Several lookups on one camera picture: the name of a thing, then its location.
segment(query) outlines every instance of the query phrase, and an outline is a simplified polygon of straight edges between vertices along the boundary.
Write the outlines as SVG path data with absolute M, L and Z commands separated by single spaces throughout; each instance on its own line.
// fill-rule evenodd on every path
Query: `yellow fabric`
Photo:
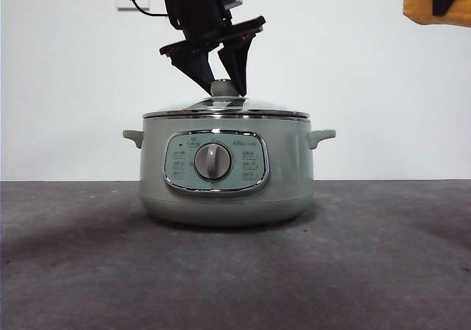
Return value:
M 471 0 L 455 0 L 442 17 L 432 14 L 432 0 L 404 0 L 404 15 L 418 24 L 452 24 L 471 27 Z

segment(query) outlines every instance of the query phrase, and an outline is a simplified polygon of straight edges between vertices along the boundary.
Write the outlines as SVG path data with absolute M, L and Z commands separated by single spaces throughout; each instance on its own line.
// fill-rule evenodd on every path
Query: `cooking pot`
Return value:
M 309 115 L 237 94 L 215 81 L 212 97 L 144 115 L 123 137 L 141 149 L 140 194 L 159 218 L 192 225 L 286 220 L 313 200 L 311 150 L 335 130 Z

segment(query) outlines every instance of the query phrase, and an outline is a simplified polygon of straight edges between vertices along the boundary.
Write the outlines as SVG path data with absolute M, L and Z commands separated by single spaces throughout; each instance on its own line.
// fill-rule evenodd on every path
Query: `pot handle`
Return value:
M 144 132 L 143 131 L 135 131 L 135 130 L 123 130 L 123 137 L 128 138 L 131 141 L 134 141 L 135 146 L 137 148 L 142 148 L 142 141 L 144 140 Z
M 320 141 L 337 136 L 335 130 L 316 130 L 309 133 L 309 149 L 314 150 Z

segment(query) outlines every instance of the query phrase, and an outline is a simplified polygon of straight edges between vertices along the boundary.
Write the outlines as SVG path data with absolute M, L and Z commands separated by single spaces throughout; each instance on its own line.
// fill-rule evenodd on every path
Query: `glass lid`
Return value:
M 307 119 L 309 114 L 242 96 L 213 96 L 199 102 L 187 102 L 144 114 L 145 119 L 164 116 L 245 115 L 289 116 Z

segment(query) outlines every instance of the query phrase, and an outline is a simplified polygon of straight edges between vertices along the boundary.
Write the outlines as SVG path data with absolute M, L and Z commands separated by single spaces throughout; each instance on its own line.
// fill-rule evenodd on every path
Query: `power cord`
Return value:
M 150 15 L 151 17 L 168 17 L 168 15 L 165 14 L 165 13 L 149 13 L 149 12 L 146 12 L 142 8 L 139 7 L 138 3 L 135 0 L 131 0 L 131 1 L 134 4 L 135 8 L 137 8 L 144 15 Z

